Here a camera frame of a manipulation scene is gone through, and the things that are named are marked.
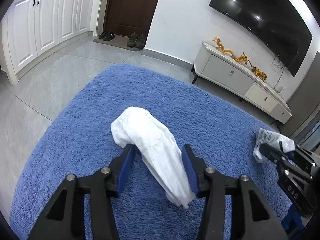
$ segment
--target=silver bolt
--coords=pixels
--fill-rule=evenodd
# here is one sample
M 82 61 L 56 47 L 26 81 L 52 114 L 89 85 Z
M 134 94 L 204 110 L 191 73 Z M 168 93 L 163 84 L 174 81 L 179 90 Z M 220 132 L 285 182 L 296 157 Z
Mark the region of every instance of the silver bolt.
M 73 175 L 73 174 L 69 174 L 68 176 L 67 176 L 67 180 L 68 181 L 72 181 L 72 180 L 74 180 L 75 179 L 75 175 Z
M 103 167 L 103 168 L 101 169 L 101 172 L 102 172 L 103 174 L 108 174 L 110 171 L 111 171 L 111 170 L 110 170 L 109 167 Z
M 211 167 L 208 167 L 208 168 L 205 168 L 205 171 L 209 174 L 212 174 L 214 173 L 216 170 L 214 168 L 211 168 Z
M 249 181 L 249 180 L 250 180 L 250 178 L 249 178 L 248 175 L 241 175 L 241 179 L 242 179 L 243 181 Z

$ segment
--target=shoe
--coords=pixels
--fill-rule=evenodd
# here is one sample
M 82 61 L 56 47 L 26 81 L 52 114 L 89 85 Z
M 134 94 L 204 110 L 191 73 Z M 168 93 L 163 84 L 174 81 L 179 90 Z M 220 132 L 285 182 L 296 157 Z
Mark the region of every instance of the shoe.
M 106 34 L 106 36 L 103 37 L 104 41 L 111 41 L 112 39 L 114 39 L 116 36 L 113 32 L 109 32 Z
M 102 40 L 110 31 L 104 31 L 102 34 L 99 35 L 99 39 Z
M 147 38 L 145 36 L 139 35 L 136 43 L 136 48 L 143 49 L 146 45 Z
M 128 40 L 127 46 L 130 48 L 133 48 L 134 46 L 136 46 L 137 38 L 138 38 L 138 35 L 135 34 L 135 32 L 131 34 Z

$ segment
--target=yellow sculpture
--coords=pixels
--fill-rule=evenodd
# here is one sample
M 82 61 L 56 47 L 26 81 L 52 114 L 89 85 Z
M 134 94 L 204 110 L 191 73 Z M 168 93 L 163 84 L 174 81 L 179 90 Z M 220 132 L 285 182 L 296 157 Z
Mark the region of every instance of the yellow sculpture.
M 267 74 L 260 71 L 260 69 L 258 67 L 255 67 L 255 66 L 252 66 L 250 60 L 248 60 L 248 56 L 246 54 L 242 54 L 240 57 L 236 57 L 235 54 L 230 50 L 230 49 L 224 49 L 222 43 L 221 43 L 221 39 L 218 38 L 218 37 L 214 37 L 212 39 L 213 41 L 215 41 L 217 43 L 217 47 L 216 49 L 221 49 L 223 55 L 225 55 L 227 52 L 229 52 L 231 54 L 231 57 L 236 61 L 238 62 L 239 64 L 241 64 L 241 62 L 243 61 L 246 65 L 247 63 L 249 62 L 250 63 L 250 66 L 252 68 L 252 72 L 256 75 L 257 78 L 261 78 L 263 82 L 266 81 L 267 79 Z

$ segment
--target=white plastic wrapper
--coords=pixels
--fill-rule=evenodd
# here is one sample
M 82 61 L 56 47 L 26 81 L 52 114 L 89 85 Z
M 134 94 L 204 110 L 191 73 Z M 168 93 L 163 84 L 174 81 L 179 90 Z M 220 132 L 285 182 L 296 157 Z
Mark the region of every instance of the white plastic wrapper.
M 294 141 L 277 132 L 268 131 L 265 129 L 260 128 L 257 132 L 256 136 L 256 145 L 253 149 L 253 156 L 258 163 L 267 162 L 268 159 L 263 156 L 260 151 L 260 145 L 263 143 L 267 143 L 268 145 L 276 148 L 277 150 L 287 153 L 295 150 Z
M 129 107 L 111 124 L 116 144 L 124 148 L 135 144 L 151 174 L 166 192 L 167 198 L 177 206 L 188 208 L 195 198 L 184 169 L 181 151 L 169 129 L 149 111 Z

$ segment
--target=tv screen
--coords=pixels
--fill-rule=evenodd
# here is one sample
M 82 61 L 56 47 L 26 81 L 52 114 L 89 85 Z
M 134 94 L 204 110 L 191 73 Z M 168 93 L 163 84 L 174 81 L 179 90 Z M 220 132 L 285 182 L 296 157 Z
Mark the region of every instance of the tv screen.
M 312 35 L 289 0 L 211 0 L 210 6 L 257 36 L 296 75 Z

